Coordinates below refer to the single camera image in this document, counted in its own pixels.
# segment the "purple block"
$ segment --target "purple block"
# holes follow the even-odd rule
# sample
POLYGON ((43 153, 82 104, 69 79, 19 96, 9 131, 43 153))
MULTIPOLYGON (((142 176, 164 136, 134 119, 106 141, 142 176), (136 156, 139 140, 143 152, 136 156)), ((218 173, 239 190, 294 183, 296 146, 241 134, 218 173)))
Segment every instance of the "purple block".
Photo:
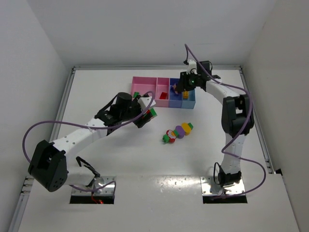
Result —
POLYGON ((176 126, 175 130, 178 132, 178 138, 182 139, 185 136, 184 129, 181 126, 176 126))

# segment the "white table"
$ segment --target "white table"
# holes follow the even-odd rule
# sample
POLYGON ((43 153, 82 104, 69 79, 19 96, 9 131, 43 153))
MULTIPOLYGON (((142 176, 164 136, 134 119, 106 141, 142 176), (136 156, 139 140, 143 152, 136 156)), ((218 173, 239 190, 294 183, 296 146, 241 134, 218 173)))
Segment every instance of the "white table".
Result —
MULTIPOLYGON (((180 71, 77 70, 63 121, 86 123, 116 93, 130 91, 132 76, 177 78, 180 71)), ((238 70, 213 73, 225 83, 242 86, 238 70)), ((264 185, 247 195, 248 203, 203 204, 199 177, 222 161, 225 134, 220 103, 201 89, 196 89, 196 101, 194 110, 156 108, 158 117, 142 129, 125 126, 80 153, 102 175, 117 176, 114 205, 69 204, 71 187, 49 193, 35 182, 19 231, 298 231, 279 174, 268 174, 264 185), (163 145, 166 130, 182 122, 195 126, 191 134, 163 145)), ((75 129, 61 126, 59 137, 75 129)), ((243 157, 266 166, 255 127, 243 157)), ((257 165, 242 161, 241 168, 246 189, 262 180, 257 165)))

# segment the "gray wall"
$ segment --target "gray wall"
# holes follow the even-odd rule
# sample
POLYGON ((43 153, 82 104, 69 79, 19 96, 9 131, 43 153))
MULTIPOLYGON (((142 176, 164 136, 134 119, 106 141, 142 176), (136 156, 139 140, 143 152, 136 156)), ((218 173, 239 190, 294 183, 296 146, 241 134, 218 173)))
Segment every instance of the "gray wall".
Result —
POLYGON ((275 0, 28 0, 56 51, 76 64, 182 64, 183 44, 241 64, 275 0))
MULTIPOLYGON (((54 119, 69 70, 26 0, 0 3, 0 232, 8 230, 28 164, 22 137, 37 121, 54 119)), ((27 151, 49 139, 52 125, 35 129, 27 151)))
POLYGON ((278 0, 244 68, 301 231, 309 231, 309 1, 278 0))

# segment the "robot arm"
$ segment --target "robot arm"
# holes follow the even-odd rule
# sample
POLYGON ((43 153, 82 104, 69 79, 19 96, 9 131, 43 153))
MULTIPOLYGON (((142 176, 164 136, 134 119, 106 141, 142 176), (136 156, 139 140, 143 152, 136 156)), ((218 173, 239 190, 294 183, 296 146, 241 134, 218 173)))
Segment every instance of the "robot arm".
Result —
MULTIPOLYGON (((108 136, 119 128, 122 122, 140 115, 149 105, 152 96, 137 95, 132 100, 130 94, 118 93, 115 98, 99 110, 84 128, 50 143, 46 140, 39 142, 28 168, 29 174, 50 192, 58 190, 62 185, 90 186, 100 174, 85 160, 76 157, 77 154, 94 141, 108 136), (72 158, 76 158, 79 167, 67 166, 67 160, 72 158)), ((141 128, 155 116, 154 109, 151 109, 133 123, 141 128)))
MULTIPOLYGON (((227 145, 240 131, 240 128, 246 120, 249 111, 249 98, 247 95, 239 95, 230 88, 211 80, 209 76, 197 67, 195 61, 188 60, 187 64, 187 71, 180 73, 180 80, 174 86, 175 92, 181 93, 200 87, 205 92, 213 95, 222 104, 221 124, 225 132, 225 144, 227 145)), ((210 63, 204 61, 202 65, 211 74, 210 63)), ((236 157, 227 154, 224 155, 223 161, 219 165, 220 170, 218 174, 221 187, 240 181, 241 170, 239 157, 241 157, 242 146, 246 135, 253 125, 253 113, 251 113, 250 121, 242 134, 226 149, 227 152, 236 155, 236 157)))

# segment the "white wall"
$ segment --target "white wall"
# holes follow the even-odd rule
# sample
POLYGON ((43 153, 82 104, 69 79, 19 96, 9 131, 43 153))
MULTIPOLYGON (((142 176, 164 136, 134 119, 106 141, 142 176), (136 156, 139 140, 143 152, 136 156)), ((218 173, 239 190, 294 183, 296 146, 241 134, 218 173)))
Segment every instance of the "white wall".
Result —
MULTIPOLYGON (((23 134, 37 121, 55 119, 69 69, 26 0, 1 1, 0 31, 0 232, 6 232, 27 174, 23 134)), ((29 154, 51 129, 30 134, 29 154)))
POLYGON ((282 169, 303 232, 309 231, 308 10, 308 0, 278 0, 244 69, 271 157, 282 169))
POLYGON ((28 0, 56 51, 76 64, 182 64, 184 43, 242 64, 275 0, 28 0))

